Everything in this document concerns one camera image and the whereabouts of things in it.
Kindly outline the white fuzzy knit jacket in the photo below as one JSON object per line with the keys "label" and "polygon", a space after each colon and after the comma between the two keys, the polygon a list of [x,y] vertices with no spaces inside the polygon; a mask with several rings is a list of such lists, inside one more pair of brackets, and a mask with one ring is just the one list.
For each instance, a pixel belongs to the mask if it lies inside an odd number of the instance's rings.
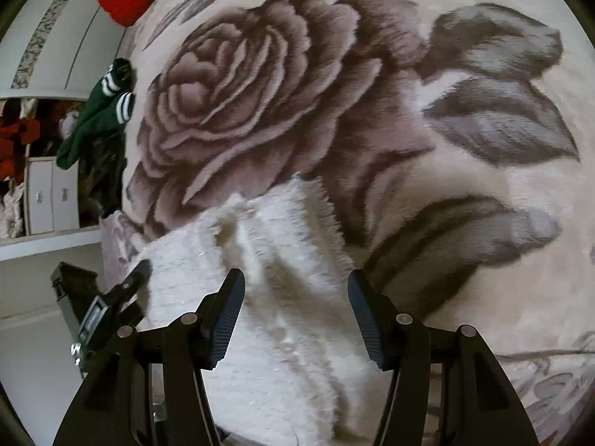
{"label": "white fuzzy knit jacket", "polygon": [[232,269],[245,296],[205,383],[228,445],[364,445],[365,352],[344,285],[350,261],[323,186],[295,177],[145,245],[149,328],[195,310]]}

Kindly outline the red hanging clothes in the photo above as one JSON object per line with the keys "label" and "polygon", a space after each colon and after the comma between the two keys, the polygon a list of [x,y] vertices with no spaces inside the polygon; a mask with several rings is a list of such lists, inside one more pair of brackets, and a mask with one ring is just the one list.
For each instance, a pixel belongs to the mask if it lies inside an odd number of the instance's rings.
{"label": "red hanging clothes", "polygon": [[1,113],[0,162],[2,181],[13,180],[20,185],[24,180],[26,146],[40,137],[37,119],[21,119],[20,99],[8,99]]}

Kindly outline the white drawer unit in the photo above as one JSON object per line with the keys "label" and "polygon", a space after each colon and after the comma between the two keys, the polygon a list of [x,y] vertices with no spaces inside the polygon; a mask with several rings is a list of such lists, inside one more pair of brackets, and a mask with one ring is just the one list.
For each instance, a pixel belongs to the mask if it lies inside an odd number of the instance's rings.
{"label": "white drawer unit", "polygon": [[61,169],[54,157],[29,158],[24,184],[29,236],[79,230],[78,164]]}

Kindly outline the black garment on bed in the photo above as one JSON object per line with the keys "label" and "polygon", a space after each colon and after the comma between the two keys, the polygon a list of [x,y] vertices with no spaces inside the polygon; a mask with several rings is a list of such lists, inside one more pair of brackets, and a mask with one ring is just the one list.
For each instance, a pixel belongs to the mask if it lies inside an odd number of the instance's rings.
{"label": "black garment on bed", "polygon": [[78,160],[78,203],[81,227],[91,227],[122,206],[122,175],[126,167],[125,132],[113,128],[83,144]]}

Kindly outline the green striped-cuff garment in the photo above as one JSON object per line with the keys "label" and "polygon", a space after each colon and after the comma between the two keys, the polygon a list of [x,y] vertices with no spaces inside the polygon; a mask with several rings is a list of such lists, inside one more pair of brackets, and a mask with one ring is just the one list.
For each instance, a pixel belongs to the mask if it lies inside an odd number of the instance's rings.
{"label": "green striped-cuff garment", "polygon": [[100,134],[126,125],[133,114],[134,72],[126,58],[115,58],[96,83],[72,133],[58,149],[57,165],[70,169],[84,152],[84,145]]}

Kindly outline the floral pink bed blanket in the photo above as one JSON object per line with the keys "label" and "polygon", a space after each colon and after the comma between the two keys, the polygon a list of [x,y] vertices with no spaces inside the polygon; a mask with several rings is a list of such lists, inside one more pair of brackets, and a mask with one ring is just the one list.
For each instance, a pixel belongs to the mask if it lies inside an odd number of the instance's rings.
{"label": "floral pink bed blanket", "polygon": [[[351,271],[475,326],[541,445],[594,416],[594,49],[564,0],[154,0],[129,27],[122,262],[298,177]],[[365,352],[379,426],[391,376]]]}

